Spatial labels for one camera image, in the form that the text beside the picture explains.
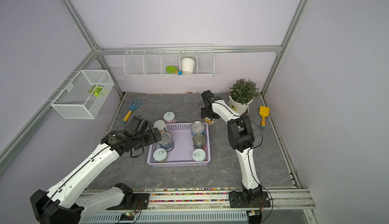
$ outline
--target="white robotic arm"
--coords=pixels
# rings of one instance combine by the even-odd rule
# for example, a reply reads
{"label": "white robotic arm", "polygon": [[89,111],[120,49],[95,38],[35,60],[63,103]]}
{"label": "white robotic arm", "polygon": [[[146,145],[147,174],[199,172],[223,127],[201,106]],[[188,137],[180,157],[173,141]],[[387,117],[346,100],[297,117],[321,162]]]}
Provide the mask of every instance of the white robotic arm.
{"label": "white robotic arm", "polygon": [[[226,123],[230,120],[239,119],[240,114],[234,112],[229,106],[226,105],[224,100],[216,100],[212,103],[212,111],[218,114]],[[258,187],[260,180],[257,177],[257,173],[252,158],[251,148],[246,148],[243,152],[235,150],[238,155],[240,169],[242,172],[242,184],[246,189],[254,189]]]}
{"label": "white robotic arm", "polygon": [[[254,141],[250,120],[247,116],[234,112],[222,98],[215,97],[209,90],[202,93],[202,97],[205,103],[205,108],[201,110],[202,118],[221,117],[227,123],[228,141],[238,155],[243,191],[229,193],[230,206],[232,208],[242,208],[244,207],[242,205],[253,207],[255,202],[263,198],[263,192],[256,175],[252,151],[250,151]],[[133,190],[123,183],[88,198],[79,196],[103,169],[119,156],[130,152],[130,157],[133,157],[133,149],[143,150],[144,146],[158,141],[160,141],[158,129],[152,129],[151,123],[141,117],[133,117],[124,131],[112,131],[106,135],[102,143],[60,182],[47,191],[38,190],[31,196],[30,201],[36,219],[41,224],[77,224],[110,207],[131,210],[134,203],[138,201],[135,198],[143,198],[142,202],[147,203],[149,194],[136,194],[134,197]]]}
{"label": "white robotic arm", "polygon": [[254,132],[251,128],[250,119],[241,116],[226,105],[219,96],[214,96],[211,91],[202,93],[205,107],[202,108],[202,118],[222,118],[227,123],[228,141],[238,155],[242,172],[242,197],[250,206],[263,197],[262,187],[257,177],[252,156]]}
{"label": "white robotic arm", "polygon": [[79,196],[119,156],[130,152],[130,157],[134,158],[133,149],[142,149],[143,152],[144,146],[160,140],[159,130],[152,129],[150,122],[138,116],[133,117],[123,131],[112,131],[107,134],[101,144],[60,182],[47,191],[38,190],[31,196],[30,201],[36,219],[42,224],[77,224],[111,207],[130,210],[137,206],[135,202],[139,202],[139,198],[144,203],[142,208],[146,208],[149,194],[137,194],[135,197],[133,190],[123,183],[88,198]]}

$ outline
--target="white flower pot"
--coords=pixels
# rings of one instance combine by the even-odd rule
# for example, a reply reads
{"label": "white flower pot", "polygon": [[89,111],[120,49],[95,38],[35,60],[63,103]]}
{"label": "white flower pot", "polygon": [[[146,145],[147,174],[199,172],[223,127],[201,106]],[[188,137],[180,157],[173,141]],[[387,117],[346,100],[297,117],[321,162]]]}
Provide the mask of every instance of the white flower pot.
{"label": "white flower pot", "polygon": [[235,112],[237,112],[238,114],[244,114],[244,113],[246,112],[247,108],[249,107],[250,103],[252,103],[252,101],[254,100],[254,98],[253,98],[253,99],[252,99],[251,101],[249,101],[249,102],[247,103],[247,105],[246,105],[246,104],[241,104],[241,103],[238,103],[238,102],[234,101],[234,100],[231,98],[230,95],[228,95],[228,97],[230,98],[230,102],[228,103],[228,106],[229,106],[230,108],[232,108],[232,109],[233,109]]}
{"label": "white flower pot", "polygon": [[195,68],[195,64],[196,62],[189,58],[189,57],[186,57],[186,58],[183,58],[181,60],[181,71],[182,71],[182,74],[183,75],[191,75],[193,74],[193,69]]}

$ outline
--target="tin can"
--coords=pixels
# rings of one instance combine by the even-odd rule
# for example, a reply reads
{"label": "tin can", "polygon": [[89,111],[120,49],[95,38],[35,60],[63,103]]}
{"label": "tin can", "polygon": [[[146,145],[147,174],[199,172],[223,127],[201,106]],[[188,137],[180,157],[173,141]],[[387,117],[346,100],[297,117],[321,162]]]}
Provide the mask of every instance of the tin can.
{"label": "tin can", "polygon": [[215,122],[215,119],[210,119],[210,118],[205,117],[204,122],[206,122],[207,124],[213,124]]}
{"label": "tin can", "polygon": [[205,160],[206,154],[203,149],[195,149],[192,153],[192,158],[194,161],[203,161]]}
{"label": "tin can", "polygon": [[204,134],[196,134],[193,137],[193,148],[194,149],[205,149],[205,144],[207,143],[207,139]]}
{"label": "tin can", "polygon": [[196,134],[204,134],[204,129],[205,129],[205,126],[202,122],[200,121],[194,121],[192,124],[191,124],[191,131],[192,131],[192,138],[196,135]]}
{"label": "tin can", "polygon": [[154,128],[158,128],[158,130],[162,133],[162,132],[165,132],[165,131],[168,131],[166,129],[166,124],[165,124],[165,121],[163,120],[157,120],[155,123],[154,123]]}
{"label": "tin can", "polygon": [[158,143],[166,151],[171,151],[174,149],[173,137],[168,131],[161,133],[161,141]]}
{"label": "tin can", "polygon": [[175,123],[174,113],[172,111],[168,111],[163,115],[163,120],[168,124]]}
{"label": "tin can", "polygon": [[165,163],[168,161],[168,154],[166,153],[165,149],[158,148],[154,151],[153,158],[159,163]]}

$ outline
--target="purple plastic basket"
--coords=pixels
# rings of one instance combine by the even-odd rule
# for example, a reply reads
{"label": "purple plastic basket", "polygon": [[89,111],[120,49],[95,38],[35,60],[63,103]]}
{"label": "purple plastic basket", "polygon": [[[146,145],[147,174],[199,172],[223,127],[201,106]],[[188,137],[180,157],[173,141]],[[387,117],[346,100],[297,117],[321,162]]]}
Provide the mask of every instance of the purple plastic basket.
{"label": "purple plastic basket", "polygon": [[193,140],[191,134],[192,123],[175,123],[166,124],[166,128],[170,134],[172,134],[174,141],[174,149],[168,152],[168,161],[165,163],[158,163],[153,158],[153,152],[160,148],[158,143],[154,143],[150,146],[149,155],[147,157],[147,163],[154,167],[177,167],[177,166],[206,166],[211,160],[211,153],[209,150],[209,134],[208,124],[203,123],[205,126],[204,134],[207,139],[205,146],[205,160],[194,161],[192,158]]}

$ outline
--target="blue label can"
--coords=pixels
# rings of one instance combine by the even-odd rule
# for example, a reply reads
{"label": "blue label can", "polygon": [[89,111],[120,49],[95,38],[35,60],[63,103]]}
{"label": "blue label can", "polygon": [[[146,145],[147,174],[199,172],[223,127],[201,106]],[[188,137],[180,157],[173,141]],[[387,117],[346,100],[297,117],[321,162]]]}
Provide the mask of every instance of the blue label can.
{"label": "blue label can", "polygon": [[191,124],[191,131],[192,131],[192,138],[196,135],[196,134],[204,134],[204,129],[205,129],[205,126],[202,122],[200,121],[194,121],[192,124]]}
{"label": "blue label can", "polygon": [[161,133],[161,141],[159,142],[159,145],[166,151],[171,151],[174,149],[173,137],[168,131]]}

